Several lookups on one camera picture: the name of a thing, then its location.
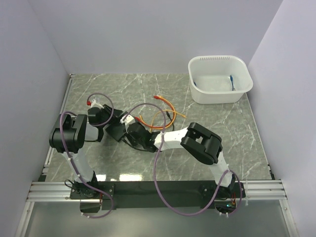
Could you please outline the black network switch box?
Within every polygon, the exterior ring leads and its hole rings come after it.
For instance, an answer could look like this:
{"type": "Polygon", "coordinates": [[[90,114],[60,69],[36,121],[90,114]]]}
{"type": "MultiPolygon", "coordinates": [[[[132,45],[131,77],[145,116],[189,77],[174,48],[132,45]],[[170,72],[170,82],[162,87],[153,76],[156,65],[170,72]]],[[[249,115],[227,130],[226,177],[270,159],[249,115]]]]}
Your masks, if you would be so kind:
{"type": "Polygon", "coordinates": [[[122,124],[120,121],[115,121],[111,123],[107,126],[105,131],[117,142],[120,142],[126,134],[125,125],[122,124]]]}

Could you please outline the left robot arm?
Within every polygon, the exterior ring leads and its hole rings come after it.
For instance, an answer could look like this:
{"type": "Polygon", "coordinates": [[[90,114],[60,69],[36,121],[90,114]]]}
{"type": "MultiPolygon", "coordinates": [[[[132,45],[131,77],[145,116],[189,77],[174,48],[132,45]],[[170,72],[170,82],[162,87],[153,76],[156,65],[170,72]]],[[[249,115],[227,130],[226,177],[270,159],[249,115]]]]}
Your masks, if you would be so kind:
{"type": "Polygon", "coordinates": [[[76,185],[82,186],[82,193],[87,198],[99,194],[99,185],[94,170],[88,164],[81,149],[85,142],[101,142],[104,132],[119,141],[125,131],[120,119],[125,112],[104,105],[91,105],[87,114],[60,114],[51,130],[49,144],[61,153],[71,167],[76,185]]]}

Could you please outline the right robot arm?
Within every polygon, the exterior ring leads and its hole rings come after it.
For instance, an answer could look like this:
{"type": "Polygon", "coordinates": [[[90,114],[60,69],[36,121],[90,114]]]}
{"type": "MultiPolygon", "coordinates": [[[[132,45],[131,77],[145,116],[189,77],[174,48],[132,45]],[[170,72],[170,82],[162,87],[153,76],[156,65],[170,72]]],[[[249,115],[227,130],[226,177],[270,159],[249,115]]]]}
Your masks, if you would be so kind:
{"type": "Polygon", "coordinates": [[[219,195],[228,197],[234,192],[236,178],[225,161],[219,135],[196,122],[170,132],[149,132],[140,122],[125,122],[124,125],[131,141],[148,152],[185,149],[197,161],[210,166],[219,195]]]}

